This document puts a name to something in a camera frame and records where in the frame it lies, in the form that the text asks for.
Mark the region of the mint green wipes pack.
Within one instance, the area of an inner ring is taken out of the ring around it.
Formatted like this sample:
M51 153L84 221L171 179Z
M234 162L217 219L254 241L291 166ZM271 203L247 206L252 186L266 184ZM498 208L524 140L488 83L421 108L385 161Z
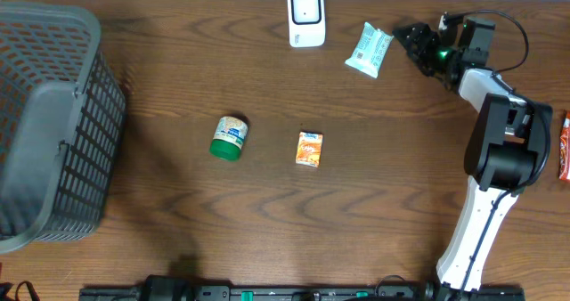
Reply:
M377 78L393 36L365 22L360 39L345 65Z

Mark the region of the red Top chocolate bar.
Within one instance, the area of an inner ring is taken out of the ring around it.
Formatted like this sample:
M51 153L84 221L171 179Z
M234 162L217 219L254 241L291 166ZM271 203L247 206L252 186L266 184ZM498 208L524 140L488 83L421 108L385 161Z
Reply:
M570 113L567 110L559 138L559 179L569 181L569 141L570 141Z

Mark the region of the orange tissue pack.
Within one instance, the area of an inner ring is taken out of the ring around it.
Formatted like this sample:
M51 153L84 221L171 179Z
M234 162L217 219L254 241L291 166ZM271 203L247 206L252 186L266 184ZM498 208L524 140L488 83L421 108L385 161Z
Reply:
M299 165L318 167L321 161L323 135L300 132L295 161Z

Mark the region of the green lid jar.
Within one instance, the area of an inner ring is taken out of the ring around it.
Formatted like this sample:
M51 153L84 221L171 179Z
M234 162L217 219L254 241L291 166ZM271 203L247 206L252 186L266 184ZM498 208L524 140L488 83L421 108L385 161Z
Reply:
M237 161L248 134L248 124L236 117L224 116L218 121L209 152L220 159Z

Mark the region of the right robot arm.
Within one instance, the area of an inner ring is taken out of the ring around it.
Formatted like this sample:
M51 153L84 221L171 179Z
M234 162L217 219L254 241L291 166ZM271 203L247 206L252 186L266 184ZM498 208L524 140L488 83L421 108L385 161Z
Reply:
M551 152L552 108L518 94L488 67L494 22L482 11L444 13L438 28L418 22L393 35L426 77L477 112L464 156L467 196L450 244L436 265L437 299L481 296L482 270L501 224Z

